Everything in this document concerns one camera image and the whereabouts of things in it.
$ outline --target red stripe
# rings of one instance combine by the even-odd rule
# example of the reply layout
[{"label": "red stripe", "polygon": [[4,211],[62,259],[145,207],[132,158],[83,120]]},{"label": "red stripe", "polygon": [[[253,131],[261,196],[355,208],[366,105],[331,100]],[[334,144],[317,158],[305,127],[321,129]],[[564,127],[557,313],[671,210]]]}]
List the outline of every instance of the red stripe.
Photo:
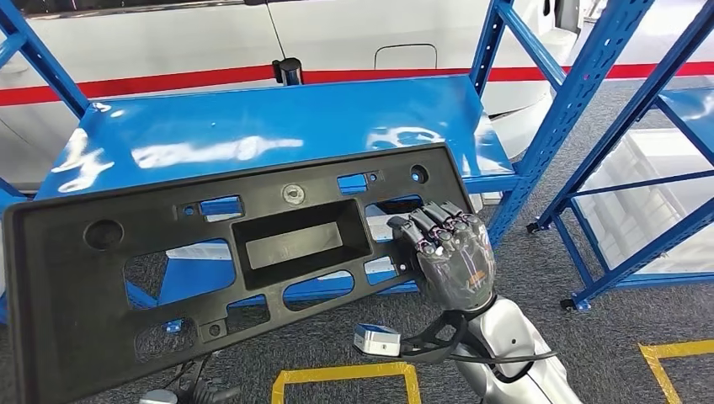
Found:
[{"label": "red stripe", "polygon": [[[158,76],[116,78],[98,82],[80,82],[79,89],[88,98],[112,97],[154,91],[176,90],[180,88],[196,88],[233,84],[236,82],[252,82],[274,77],[273,67],[247,66],[230,69],[208,70],[202,72],[186,72],[161,74]],[[7,88],[0,90],[0,106],[47,103],[58,101],[59,98],[48,86]]]},{"label": "red stripe", "polygon": [[[644,78],[654,70],[654,63],[616,65],[607,78]],[[444,74],[465,74],[469,69],[395,69],[395,70],[327,70],[305,71],[305,82],[349,82],[375,80],[380,78],[421,77]],[[677,76],[714,75],[714,61],[693,61],[685,63]],[[79,88],[89,98],[111,97],[136,93],[199,88],[237,82],[251,82],[273,78],[273,67],[247,66],[230,69],[207,70],[162,74],[147,77],[129,77],[97,82],[80,82]],[[537,67],[496,67],[488,77],[493,82],[518,82],[543,80]],[[47,86],[0,89],[0,106],[24,105],[57,101],[58,98]]]}]

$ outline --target yellow floor tape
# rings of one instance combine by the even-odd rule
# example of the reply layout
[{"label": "yellow floor tape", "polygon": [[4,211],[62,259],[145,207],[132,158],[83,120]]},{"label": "yellow floor tape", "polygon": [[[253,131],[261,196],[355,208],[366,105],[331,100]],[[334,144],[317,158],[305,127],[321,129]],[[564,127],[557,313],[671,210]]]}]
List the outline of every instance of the yellow floor tape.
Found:
[{"label": "yellow floor tape", "polygon": [[404,375],[407,384],[407,403],[421,404],[417,371],[413,365],[405,362],[390,364],[360,364],[356,366],[336,366],[332,368],[282,370],[273,383],[272,404],[283,404],[285,385],[310,383],[315,381],[362,379]]},{"label": "yellow floor tape", "polygon": [[677,391],[672,385],[672,380],[669,379],[664,371],[660,359],[680,358],[683,356],[714,354],[714,339],[704,341],[693,341],[690,343],[668,343],[665,345],[640,345],[642,356],[645,357],[649,364],[654,377],[657,379],[659,386],[662,387],[664,396],[667,397],[668,404],[681,404]]}]

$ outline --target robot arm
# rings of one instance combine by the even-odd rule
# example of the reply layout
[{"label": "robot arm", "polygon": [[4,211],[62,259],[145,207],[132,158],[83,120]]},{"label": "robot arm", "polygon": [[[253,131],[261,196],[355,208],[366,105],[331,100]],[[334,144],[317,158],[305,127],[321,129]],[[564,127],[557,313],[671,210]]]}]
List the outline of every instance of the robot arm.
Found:
[{"label": "robot arm", "polygon": [[[454,359],[489,404],[581,402],[533,324],[513,301],[493,293],[495,259],[476,216],[451,202],[431,202],[387,224],[395,240],[414,251],[419,289],[446,311],[425,332],[404,340],[386,327],[358,325],[354,345],[360,352],[414,362]],[[456,332],[449,341],[439,340],[436,334],[446,324]]]}]

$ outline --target robot finger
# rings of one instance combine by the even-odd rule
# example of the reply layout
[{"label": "robot finger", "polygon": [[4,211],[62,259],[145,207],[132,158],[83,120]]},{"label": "robot finger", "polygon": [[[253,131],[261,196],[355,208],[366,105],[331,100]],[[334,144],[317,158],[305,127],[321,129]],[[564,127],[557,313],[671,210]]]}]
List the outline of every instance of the robot finger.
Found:
[{"label": "robot finger", "polygon": [[454,230],[465,230],[468,228],[466,223],[462,221],[457,221],[454,217],[449,215],[446,210],[441,209],[435,202],[429,202],[422,208],[429,217],[434,219],[442,227],[448,231]]},{"label": "robot finger", "polygon": [[476,218],[475,215],[472,215],[470,213],[464,213],[461,208],[454,205],[449,200],[441,204],[441,209],[445,210],[449,215],[451,215],[451,217],[461,220],[469,225],[478,223],[478,218]]},{"label": "robot finger", "polygon": [[435,221],[421,209],[416,209],[409,214],[409,219],[419,226],[436,243],[448,242],[452,235],[447,230],[439,227]]},{"label": "robot finger", "polygon": [[391,227],[395,233],[395,239],[403,237],[414,246],[415,250],[424,255],[429,256],[436,253],[436,246],[426,238],[413,221],[404,219],[403,217],[393,216],[386,224]]}]

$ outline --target rectangular opening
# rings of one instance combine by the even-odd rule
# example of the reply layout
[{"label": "rectangular opening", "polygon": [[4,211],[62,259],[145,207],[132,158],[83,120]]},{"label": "rectangular opening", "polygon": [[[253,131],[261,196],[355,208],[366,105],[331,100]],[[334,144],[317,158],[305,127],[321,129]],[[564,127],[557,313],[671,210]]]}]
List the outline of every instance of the rectangular opening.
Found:
[{"label": "rectangular opening", "polygon": [[239,221],[232,229],[249,290],[371,253],[354,199]]},{"label": "rectangular opening", "polygon": [[224,221],[245,214],[238,195],[208,199],[199,203],[200,212],[206,221]]},{"label": "rectangular opening", "polygon": [[184,351],[194,345],[197,336],[196,326],[189,318],[178,318],[171,322],[156,324],[136,335],[134,341],[136,360],[143,363]]},{"label": "rectangular opening", "polygon": [[228,334],[248,330],[270,320],[270,310],[264,295],[235,301],[228,305],[227,311]]},{"label": "rectangular opening", "polygon": [[246,243],[248,259],[253,269],[337,247],[342,247],[342,238],[334,221]]},{"label": "rectangular opening", "polygon": [[359,194],[367,190],[367,183],[374,183],[382,180],[379,171],[369,173],[349,174],[337,177],[337,185],[342,195]]},{"label": "rectangular opening", "polygon": [[392,263],[392,258],[386,256],[366,262],[365,272],[367,273],[367,282],[379,284],[384,280],[396,278],[397,266]]},{"label": "rectangular opening", "polygon": [[[124,279],[131,307],[138,310],[225,289],[236,271],[227,242],[212,239],[130,258]],[[147,300],[154,305],[142,304]]]},{"label": "rectangular opening", "polygon": [[406,218],[409,212],[421,206],[424,206],[424,201],[419,195],[407,195],[367,205],[365,216],[372,240],[389,242],[392,239],[392,229],[386,225],[389,218],[394,215]]},{"label": "rectangular opening", "polygon": [[337,271],[319,278],[303,280],[291,284],[283,293],[285,307],[293,311],[347,295],[354,288],[352,274],[347,271]]}]

